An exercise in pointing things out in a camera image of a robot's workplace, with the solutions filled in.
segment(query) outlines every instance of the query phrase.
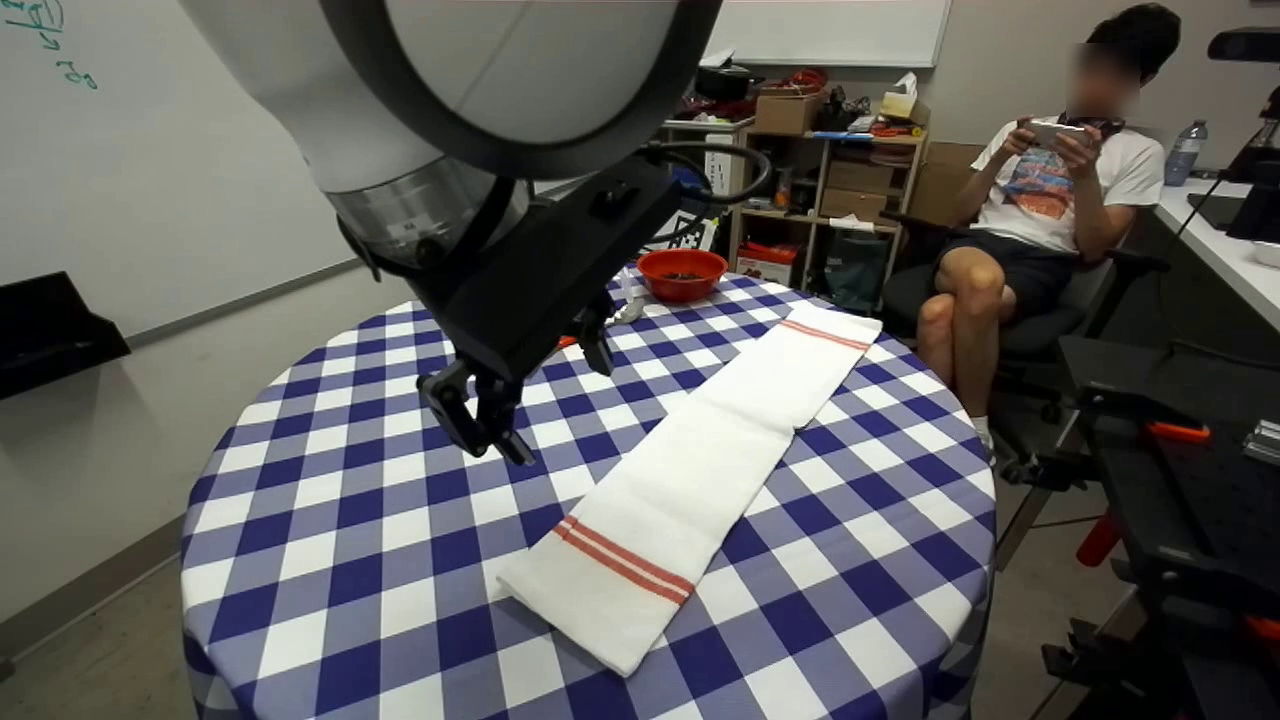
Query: cabinet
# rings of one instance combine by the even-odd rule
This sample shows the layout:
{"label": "cabinet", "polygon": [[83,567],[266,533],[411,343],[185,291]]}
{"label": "cabinet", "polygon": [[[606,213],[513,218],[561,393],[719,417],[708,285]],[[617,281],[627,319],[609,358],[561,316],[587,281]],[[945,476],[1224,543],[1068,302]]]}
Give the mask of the cabinet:
{"label": "cabinet", "polygon": [[733,265],[795,257],[771,275],[848,312],[881,312],[905,243],[905,229],[885,213],[910,213],[927,134],[745,134],[741,146],[765,152],[778,173],[759,197],[733,207]]}

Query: white towel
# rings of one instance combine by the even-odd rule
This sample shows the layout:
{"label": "white towel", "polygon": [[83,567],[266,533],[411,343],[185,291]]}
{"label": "white towel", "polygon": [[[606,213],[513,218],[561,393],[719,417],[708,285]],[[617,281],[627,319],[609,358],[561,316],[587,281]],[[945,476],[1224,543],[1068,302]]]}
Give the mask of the white towel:
{"label": "white towel", "polygon": [[677,404],[567,521],[508,562],[502,586],[632,677],[791,432],[834,401],[875,338],[875,319],[795,308]]}

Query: chair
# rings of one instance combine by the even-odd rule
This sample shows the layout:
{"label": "chair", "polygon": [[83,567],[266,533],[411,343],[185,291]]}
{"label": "chair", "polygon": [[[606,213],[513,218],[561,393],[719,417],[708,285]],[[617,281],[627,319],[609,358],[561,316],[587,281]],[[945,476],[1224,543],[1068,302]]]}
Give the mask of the chair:
{"label": "chair", "polygon": [[[940,265],[940,240],[955,229],[892,218],[910,229],[910,243],[915,265],[896,274],[885,287],[885,323],[892,338],[915,338],[915,312],[931,295],[931,275]],[[1002,458],[1007,458],[995,472],[1012,484],[1034,484],[1026,506],[1018,508],[1018,521],[995,540],[995,574],[1012,562],[1020,540],[1034,533],[1041,508],[1052,492],[1065,492],[1081,484],[1081,467],[1088,467],[1081,458],[1065,454],[1068,429],[1065,426],[1065,361],[1061,339],[1065,338],[1101,338],[1120,308],[1134,281],[1145,274],[1163,270],[1161,261],[1150,261],[1142,252],[1130,252],[1126,243],[1103,257],[1101,265],[1081,265],[1081,274],[1068,281],[1055,308],[1041,316],[1026,316],[1002,331],[1002,374],[995,374],[995,404],[991,404],[991,435],[1002,444]],[[1028,398],[1041,404],[1041,419],[1055,426],[1052,448],[1036,448],[1028,435],[1028,426],[1002,411],[1002,398]]]}

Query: blue checkered tablecloth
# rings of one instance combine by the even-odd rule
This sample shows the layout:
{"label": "blue checkered tablecloth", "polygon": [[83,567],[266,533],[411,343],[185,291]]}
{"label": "blue checkered tablecloth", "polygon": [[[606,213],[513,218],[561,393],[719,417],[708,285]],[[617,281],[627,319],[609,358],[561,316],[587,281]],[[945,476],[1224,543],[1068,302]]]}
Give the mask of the blue checkered tablecloth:
{"label": "blue checkered tablecloth", "polygon": [[467,461],[420,407],[444,331],[402,306],[245,407],[192,489],[180,590],[205,717],[965,717],[991,472],[960,404],[881,339],[795,432],[696,595],[619,680],[502,602],[535,543],[737,343],[795,295],[727,275],[613,328],[525,393],[539,454]]}

